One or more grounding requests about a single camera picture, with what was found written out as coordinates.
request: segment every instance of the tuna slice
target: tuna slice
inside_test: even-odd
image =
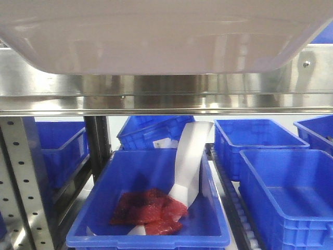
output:
[[[148,235],[167,235],[182,228],[178,220],[187,215],[184,204],[159,189],[124,193],[110,220],[111,225],[145,225]]]
[[[147,235],[170,235],[179,231],[183,225],[173,220],[159,220],[145,225]]]

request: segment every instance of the crate rim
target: crate rim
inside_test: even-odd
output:
[[[319,150],[319,149],[243,149],[240,151],[240,154],[242,156],[242,158],[244,159],[244,161],[246,162],[247,166],[249,167],[251,173],[254,175],[255,179],[258,181],[260,187],[262,188],[262,190],[265,192],[265,194],[267,195],[268,199],[270,200],[270,202],[272,203],[272,205],[274,206],[275,210],[278,212],[278,214],[283,217],[284,219],[288,219],[288,220],[292,220],[292,221],[327,221],[327,222],[332,222],[333,221],[333,216],[320,216],[320,217],[316,217],[316,216],[291,216],[291,215],[287,215],[283,212],[283,210],[281,209],[281,207],[279,206],[279,204],[277,203],[276,199],[273,197],[273,195],[268,191],[267,186],[265,185],[265,183],[263,182],[263,180],[261,179],[260,175],[257,173],[257,171],[255,170],[254,166],[252,165],[252,163],[250,162],[250,160],[246,157],[246,155],[244,153],[246,153],[247,151],[261,151],[261,152],[283,152],[283,151],[299,151],[299,152],[320,152],[321,154],[326,155],[327,157],[329,157],[331,159],[331,161],[333,162],[333,156],[331,156],[329,153],[323,151],[323,150]]]
[[[179,115],[179,116],[175,116],[175,115],[161,115],[161,116],[170,116],[170,119],[167,119],[167,120],[171,120],[171,119],[174,119],[174,118],[176,118],[176,117],[180,117],[180,116],[182,116],[182,115]],[[167,120],[160,121],[160,122],[154,123],[154,124],[152,124],[152,125],[150,125],[150,126],[144,127],[144,128],[142,128],[142,129],[138,129],[138,130],[135,130],[135,131],[129,132],[129,133],[127,133],[127,134],[120,135],[120,134],[123,132],[124,128],[126,127],[127,123],[129,123],[129,121],[130,121],[130,119],[131,119],[132,117],[134,117],[134,116],[129,116],[129,117],[126,119],[126,122],[124,123],[123,127],[121,128],[121,130],[120,130],[119,133],[117,134],[117,138],[123,138],[123,137],[125,137],[125,136],[130,135],[130,134],[134,134],[134,133],[137,133],[137,132],[141,132],[141,131],[143,131],[143,130],[146,130],[146,129],[152,128],[152,127],[154,127],[154,126],[156,126],[156,125],[158,125],[158,124],[160,124],[160,123],[163,123],[163,122],[167,121]]]
[[[62,149],[64,149],[68,144],[70,144],[76,137],[79,136],[79,134],[82,134],[86,131],[85,129],[85,123],[84,121],[38,121],[38,123],[82,123],[84,125],[84,127],[82,129],[80,129],[77,133],[75,133],[71,138],[69,138],[64,144],[62,144],[61,147],[59,148],[43,148],[43,151],[46,152],[52,152],[52,151],[60,151]]]
[[[289,135],[291,135],[292,137],[294,137],[295,139],[299,140],[300,142],[303,143],[303,145],[272,145],[272,146],[265,146],[265,145],[239,145],[239,144],[234,144],[231,142],[231,140],[229,139],[229,136],[227,136],[227,134],[224,132],[224,130],[221,128],[220,124],[218,123],[218,121],[249,121],[249,120],[262,120],[262,121],[271,121],[274,124],[276,124],[277,126],[279,126],[280,128],[282,128],[285,132],[287,132]],[[298,136],[296,136],[295,134],[291,133],[289,130],[287,130],[285,127],[283,127],[281,124],[279,124],[278,122],[276,122],[274,119],[270,119],[270,118],[265,118],[265,119],[261,119],[261,118],[247,118],[247,119],[214,119],[214,124],[215,126],[219,129],[219,131],[224,135],[226,141],[228,142],[229,145],[233,146],[233,147],[253,147],[253,148],[257,148],[258,146],[263,147],[263,148],[268,148],[268,149],[275,149],[275,148],[285,148],[286,146],[289,147],[298,147],[298,148],[309,148],[310,144],[307,143],[305,140],[299,138]]]
[[[154,149],[154,151],[176,151],[177,149],[175,148],[158,148]],[[115,154],[124,154],[126,152],[146,152],[147,150],[144,149],[139,149],[139,150],[130,150],[130,151],[116,151]],[[112,157],[108,160],[106,165],[109,165],[113,161],[114,154]],[[201,163],[207,161],[207,156],[205,152],[202,154],[202,159]],[[209,178],[212,177],[212,172],[210,170],[210,166],[208,175]],[[103,176],[104,173],[107,171],[108,168],[104,168],[100,176]],[[223,220],[220,221],[218,220],[219,227],[221,232],[223,232],[223,235],[187,235],[187,240],[183,240],[183,235],[130,235],[132,238],[134,238],[135,242],[128,243],[126,242],[126,238],[128,235],[96,235],[96,236],[75,236],[74,231],[77,230],[79,227],[79,224],[76,223],[76,221],[81,220],[84,216],[83,211],[88,210],[88,204],[92,202],[92,199],[94,198],[94,194],[97,192],[99,189],[98,187],[100,186],[102,182],[102,178],[98,178],[97,182],[95,183],[93,189],[91,190],[87,200],[85,201],[85,204],[81,208],[81,212],[77,216],[75,222],[73,223],[71,229],[69,230],[67,236],[66,236],[66,243],[67,246],[69,247],[116,247],[118,249],[129,249],[133,248],[133,243],[136,243],[137,245],[140,245],[142,242],[142,239],[146,239],[147,237],[150,237],[152,239],[158,239],[155,241],[150,241],[148,243],[144,243],[144,247],[137,247],[136,249],[142,249],[142,248],[151,248],[154,247],[156,249],[175,249],[176,247],[208,247],[205,245],[205,243],[209,243],[209,247],[226,247],[230,244],[230,232],[227,227],[227,217],[223,213],[223,208],[221,204],[221,199],[220,196],[218,195],[217,187],[214,182],[209,181],[209,186],[212,191],[212,196],[215,197],[213,199],[214,205],[218,206],[217,213],[218,217],[222,216]],[[110,244],[110,241],[115,243],[113,246],[105,246],[103,243],[108,243]]]
[[[310,133],[311,135],[323,140],[324,142],[328,143],[329,145],[331,145],[333,147],[333,142],[331,142],[330,140],[326,139],[322,135],[314,132],[313,130],[307,128],[306,126],[304,126],[303,124],[300,123],[300,122],[304,122],[304,121],[317,120],[317,119],[321,119],[321,118],[329,117],[329,116],[333,116],[333,115],[323,115],[323,116],[318,116],[318,117],[315,117],[315,118],[309,118],[309,119],[304,119],[304,120],[300,120],[300,121],[294,121],[293,125],[296,126],[298,129],[305,130],[307,133]]]

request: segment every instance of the white paper strip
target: white paper strip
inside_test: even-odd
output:
[[[199,168],[207,136],[213,123],[187,123],[178,144],[175,160],[175,184],[169,195],[189,207],[199,193]],[[144,226],[134,227],[128,235],[146,235]]]

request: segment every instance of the label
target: label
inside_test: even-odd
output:
[[[152,142],[154,145],[154,148],[177,148],[178,147],[178,141],[177,140],[171,140],[170,138],[164,138],[157,141]]]

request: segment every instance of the metal upright post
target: metal upright post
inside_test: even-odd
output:
[[[84,117],[88,135],[92,174],[97,180],[105,163],[110,158],[107,119],[105,116]]]
[[[13,175],[0,128],[0,211],[7,228],[2,247],[14,250],[34,250],[28,219]]]
[[[34,118],[1,117],[0,127],[35,248],[57,249],[62,242]]]

